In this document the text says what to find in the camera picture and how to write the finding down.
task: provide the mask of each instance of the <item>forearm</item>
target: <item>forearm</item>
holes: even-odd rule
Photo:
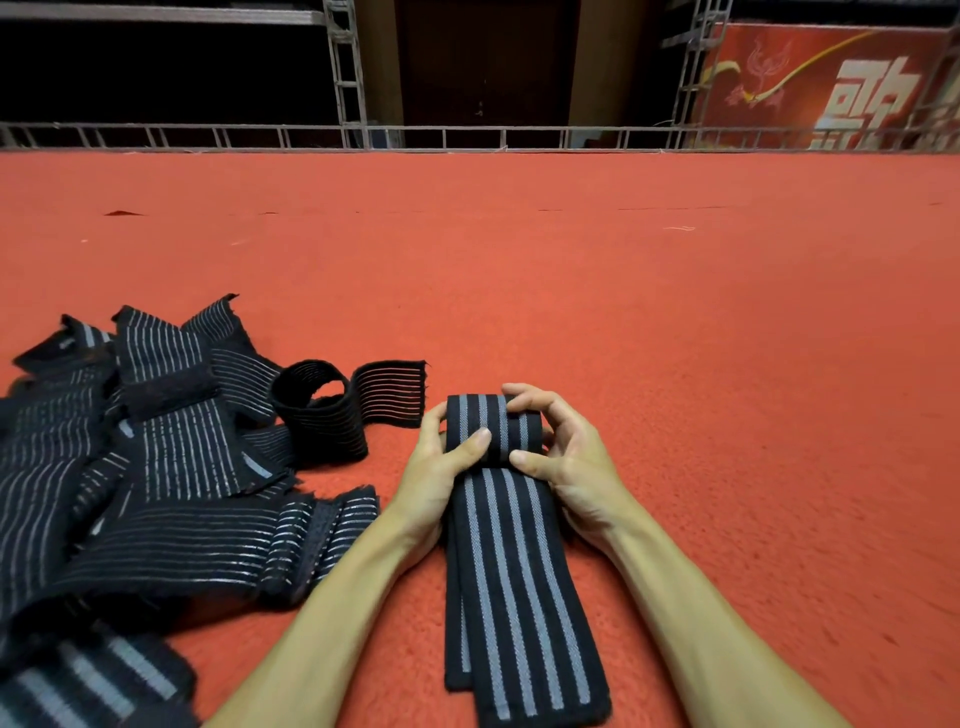
[[[847,725],[641,507],[609,543],[695,728]]]
[[[314,590],[210,726],[332,726],[383,599],[411,545],[389,509]]]

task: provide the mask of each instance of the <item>red carpet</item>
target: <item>red carpet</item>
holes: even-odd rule
[[[960,725],[957,158],[0,158],[0,359],[62,312],[227,292],[281,364],[430,362],[428,404],[556,389],[746,620],[857,726]],[[105,216],[126,210],[139,216]],[[4,364],[0,378],[14,369]],[[313,473],[389,497],[415,433]],[[569,553],[615,726],[682,714],[616,573]],[[389,599],[344,726],[470,726],[444,558]],[[180,634],[209,716],[292,615]]]

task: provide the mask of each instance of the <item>right hand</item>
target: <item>right hand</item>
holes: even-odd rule
[[[610,554],[612,533],[640,506],[617,475],[597,428],[556,392],[531,384],[504,384],[503,393],[515,395],[507,411],[542,412],[553,428],[552,437],[544,433],[549,454],[513,450],[511,464],[521,473],[546,480],[577,533]]]

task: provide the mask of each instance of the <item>red banner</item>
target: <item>red banner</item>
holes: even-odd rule
[[[700,147],[885,149],[905,127],[947,40],[940,28],[731,23],[704,63]]]

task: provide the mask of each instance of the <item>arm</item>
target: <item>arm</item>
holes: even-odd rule
[[[848,725],[636,502],[595,427],[552,392],[504,392],[516,395],[509,409],[537,409],[554,429],[548,456],[514,451],[511,462],[549,481],[574,528],[616,564],[695,728]]]
[[[267,657],[207,723],[332,726],[387,592],[437,543],[457,473],[490,444],[475,432],[444,454],[446,404],[423,416],[420,439],[390,506],[321,582]]]

